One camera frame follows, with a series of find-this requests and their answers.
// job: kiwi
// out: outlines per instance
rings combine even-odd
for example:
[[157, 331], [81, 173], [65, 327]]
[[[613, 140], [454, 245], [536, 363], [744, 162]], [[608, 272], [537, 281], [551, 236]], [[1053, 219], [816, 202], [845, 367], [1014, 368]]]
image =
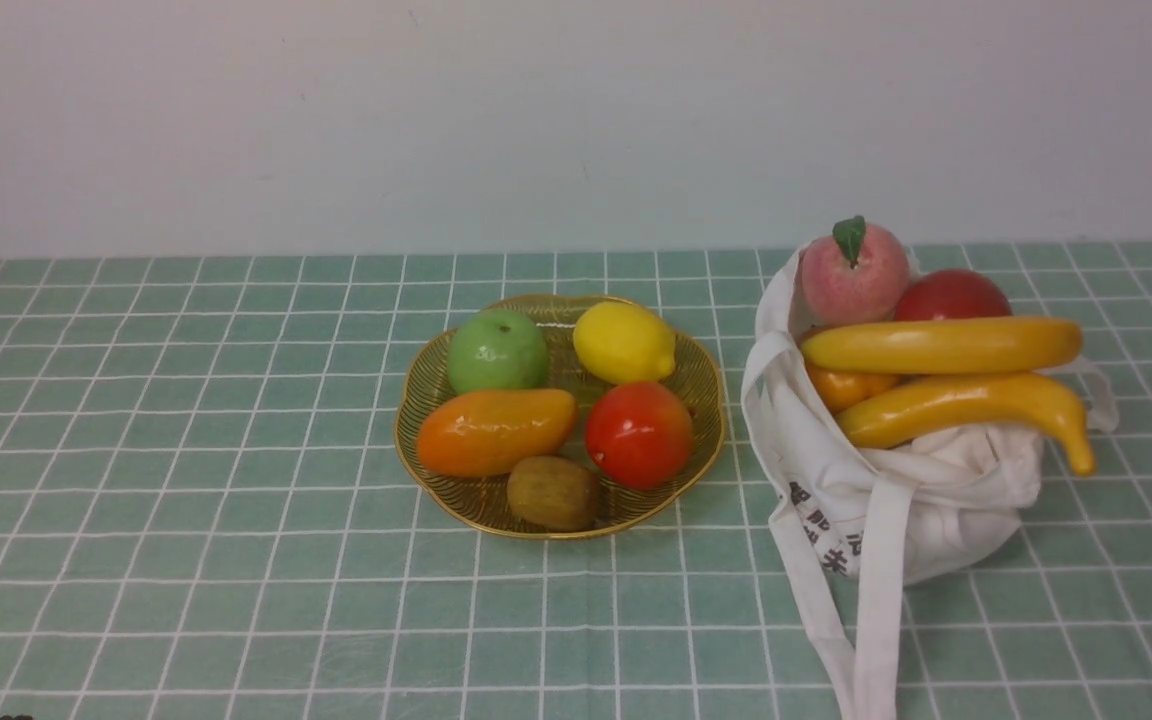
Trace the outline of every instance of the kiwi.
[[594, 523], [598, 475], [566, 457], [529, 457], [513, 467], [506, 484], [509, 511], [556, 532], [575, 532]]

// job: grid pattern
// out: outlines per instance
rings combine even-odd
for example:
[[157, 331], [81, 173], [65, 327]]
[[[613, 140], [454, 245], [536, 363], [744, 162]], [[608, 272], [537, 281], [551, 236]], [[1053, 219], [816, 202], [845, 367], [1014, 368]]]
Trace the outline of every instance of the grid pattern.
[[[902, 717], [1152, 717], [1152, 243], [920, 247], [1069, 316], [1123, 423], [1023, 532], [910, 588]], [[787, 251], [0, 263], [0, 715], [838, 717], [740, 414], [617, 537], [507, 541], [392, 446], [422, 343], [525, 291], [658, 306], [730, 400]], [[833, 583], [847, 624], [854, 583]]]

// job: white tote bag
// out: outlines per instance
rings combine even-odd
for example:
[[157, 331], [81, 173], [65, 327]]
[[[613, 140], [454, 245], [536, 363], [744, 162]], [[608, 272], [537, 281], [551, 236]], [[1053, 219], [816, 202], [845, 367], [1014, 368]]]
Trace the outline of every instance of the white tote bag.
[[[983, 560], [1020, 528], [1043, 485], [1043, 435], [1015, 424], [967, 425], [895, 450], [858, 450], [824, 407], [793, 338], [819, 324], [797, 283], [801, 250], [768, 282], [755, 316], [741, 412], [780, 502], [770, 526], [808, 638], [844, 720], [896, 717], [905, 584]], [[910, 258], [918, 276], [918, 265]], [[1111, 432], [1108, 379], [1079, 357], [1048, 370], [1083, 376], [1090, 429]], [[856, 646], [826, 571], [859, 581]]]

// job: golden plate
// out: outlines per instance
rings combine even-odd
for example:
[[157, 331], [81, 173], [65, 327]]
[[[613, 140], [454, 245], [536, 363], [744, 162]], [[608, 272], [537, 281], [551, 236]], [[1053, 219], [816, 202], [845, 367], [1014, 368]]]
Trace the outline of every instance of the golden plate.
[[[605, 300], [634, 305], [634, 302], [628, 300], [602, 295], [582, 297], [522, 295], [488, 305], [517, 310], [540, 325], [545, 342], [550, 346], [548, 385], [570, 392], [579, 406], [579, 423], [563, 448], [563, 456], [593, 470], [596, 470], [593, 462], [585, 453], [585, 418], [589, 416], [590, 407], [593, 407], [612, 386], [591, 376], [576, 359], [573, 327], [585, 310]], [[722, 449], [727, 437], [723, 419], [722, 370], [719, 370], [703, 344], [675, 331], [677, 367], [672, 376], [664, 379], [662, 384], [675, 392], [675, 395], [694, 411], [696, 446], [685, 468], [669, 482], [650, 492], [623, 487], [599, 473], [602, 495], [598, 518], [590, 529], [559, 533], [518, 520], [509, 511], [506, 501], [508, 475], [476, 479], [448, 478], [445, 475], [430, 473], [422, 468], [420, 461], [416, 457], [416, 437], [420, 432], [422, 422], [437, 407], [454, 396], [452, 386], [447, 381], [447, 350], [454, 332], [456, 331], [446, 331], [420, 348], [420, 354], [416, 355], [411, 369], [407, 370], [403, 400], [397, 407], [397, 418], [394, 420], [394, 445], [397, 447], [399, 458], [412, 478], [445, 510], [450, 511], [453, 518], [461, 520], [462, 523], [497, 536], [528, 539], [608, 536], [652, 518], [658, 511], [666, 509], [670, 502], [687, 492], [687, 488], [694, 486], [696, 480], [699, 480], [714, 464], [714, 460], [718, 460], [718, 453]]]

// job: lemon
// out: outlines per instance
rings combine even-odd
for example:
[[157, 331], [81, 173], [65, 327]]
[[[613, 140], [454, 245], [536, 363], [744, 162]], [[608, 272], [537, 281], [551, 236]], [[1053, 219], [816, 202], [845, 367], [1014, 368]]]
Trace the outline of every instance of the lemon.
[[581, 364], [612, 384], [659, 381], [675, 369], [673, 328], [642, 305], [604, 301], [576, 320]]

